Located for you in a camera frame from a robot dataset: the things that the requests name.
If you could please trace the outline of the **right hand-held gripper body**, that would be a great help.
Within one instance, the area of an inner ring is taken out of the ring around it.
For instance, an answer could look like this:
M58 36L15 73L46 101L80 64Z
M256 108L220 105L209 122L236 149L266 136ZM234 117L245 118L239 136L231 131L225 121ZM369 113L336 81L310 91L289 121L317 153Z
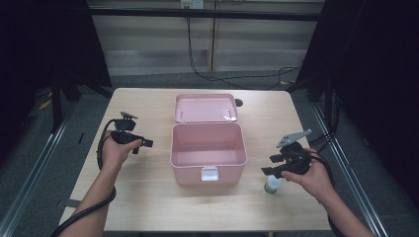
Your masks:
M276 147L280 150L280 160L285 161L285 164L277 167L278 175L283 171L292 172L303 175L309 168L311 158L309 153L297 142L311 134L311 130L307 129L301 132L285 135Z

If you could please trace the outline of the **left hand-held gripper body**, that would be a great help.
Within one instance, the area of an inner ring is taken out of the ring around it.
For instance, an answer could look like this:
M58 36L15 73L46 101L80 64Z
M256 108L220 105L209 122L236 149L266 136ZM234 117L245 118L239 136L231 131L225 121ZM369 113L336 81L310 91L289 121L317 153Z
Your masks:
M122 118L115 120L115 130L111 133L113 140L118 144L128 144L142 139L141 136L132 134L136 126L136 116L121 111Z

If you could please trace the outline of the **small white bottle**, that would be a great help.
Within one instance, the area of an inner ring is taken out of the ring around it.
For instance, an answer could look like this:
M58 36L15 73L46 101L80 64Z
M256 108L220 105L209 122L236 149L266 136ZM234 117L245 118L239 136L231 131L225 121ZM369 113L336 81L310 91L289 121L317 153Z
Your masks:
M282 178L276 178L275 176L271 175L267 178L267 182L264 185L264 190L268 194L275 194L277 190L281 187L283 182Z

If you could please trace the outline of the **pink storage box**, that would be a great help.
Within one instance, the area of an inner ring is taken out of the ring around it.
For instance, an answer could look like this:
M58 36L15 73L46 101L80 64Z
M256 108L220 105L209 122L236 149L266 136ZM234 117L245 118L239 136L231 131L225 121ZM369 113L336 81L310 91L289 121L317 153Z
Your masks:
M179 185L238 183L247 152L237 120L230 94L176 97L170 163Z

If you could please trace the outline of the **person's left hand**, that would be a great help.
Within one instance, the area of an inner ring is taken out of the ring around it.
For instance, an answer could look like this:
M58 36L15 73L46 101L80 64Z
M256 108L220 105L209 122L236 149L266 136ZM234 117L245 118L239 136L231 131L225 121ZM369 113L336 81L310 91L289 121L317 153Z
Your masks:
M119 171L128 154L142 144L142 140L138 139L128 144L118 144L109 135L104 141L102 148L102 171Z

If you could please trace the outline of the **person's right hand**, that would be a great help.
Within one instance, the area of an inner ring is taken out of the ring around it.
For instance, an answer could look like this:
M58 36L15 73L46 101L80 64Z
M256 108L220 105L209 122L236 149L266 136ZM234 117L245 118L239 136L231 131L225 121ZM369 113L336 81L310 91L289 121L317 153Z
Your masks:
M309 170L304 175L283 171L282 176L288 181L301 185L319 203L324 203L326 196L333 191L329 175L324 165L318 161L319 155L316 150L306 148L306 151L313 156Z

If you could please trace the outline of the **black metal stand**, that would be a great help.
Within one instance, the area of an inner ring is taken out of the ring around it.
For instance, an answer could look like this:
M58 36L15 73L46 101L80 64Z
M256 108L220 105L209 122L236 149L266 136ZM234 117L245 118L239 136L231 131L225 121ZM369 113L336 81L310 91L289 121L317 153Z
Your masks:
M56 76L52 77L51 80L51 102L52 102L52 133L56 133L63 121L62 109L61 109L61 91L59 80Z

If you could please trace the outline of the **black horizontal bar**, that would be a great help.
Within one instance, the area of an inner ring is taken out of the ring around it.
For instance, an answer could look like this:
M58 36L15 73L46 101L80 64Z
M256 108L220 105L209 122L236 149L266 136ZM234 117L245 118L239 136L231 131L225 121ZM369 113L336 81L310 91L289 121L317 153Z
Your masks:
M132 9L92 7L91 15L101 16L138 16L138 17L179 17L208 19L244 19L273 21L317 22L322 19L320 14L311 13L276 13L225 10L195 10L195 9Z

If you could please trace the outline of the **black curtain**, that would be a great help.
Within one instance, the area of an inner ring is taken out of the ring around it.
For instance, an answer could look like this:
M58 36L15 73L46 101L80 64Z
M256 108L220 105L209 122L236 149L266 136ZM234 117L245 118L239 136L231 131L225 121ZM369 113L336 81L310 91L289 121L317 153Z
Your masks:
M296 81L336 90L419 208L419 0L325 0Z
M87 0L0 0L0 167L41 88L112 85Z

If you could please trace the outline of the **metal floor rail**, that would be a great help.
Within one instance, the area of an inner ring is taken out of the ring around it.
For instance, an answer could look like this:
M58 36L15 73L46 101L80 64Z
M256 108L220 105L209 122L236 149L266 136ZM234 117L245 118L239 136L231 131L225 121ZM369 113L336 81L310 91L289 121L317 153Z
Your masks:
M47 237L59 221L62 192L47 175L71 115L57 128L52 115L34 113L0 168L0 237Z
M376 212L376 209L363 189L338 139L332 134L331 130L326 125L324 112L318 105L312 105L312 109L323 134L326 136L327 145L330 147L337 163L339 164L348 186L350 187L351 192L354 195L354 198L369 227L377 237L389 237L383 223L380 220L380 217Z

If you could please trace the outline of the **white wall socket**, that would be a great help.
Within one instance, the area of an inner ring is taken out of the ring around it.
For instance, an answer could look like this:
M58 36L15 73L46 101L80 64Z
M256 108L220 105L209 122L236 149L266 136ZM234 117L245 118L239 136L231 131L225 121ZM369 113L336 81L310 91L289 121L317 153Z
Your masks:
M182 9L197 9L203 10L205 8L204 0L180 0Z

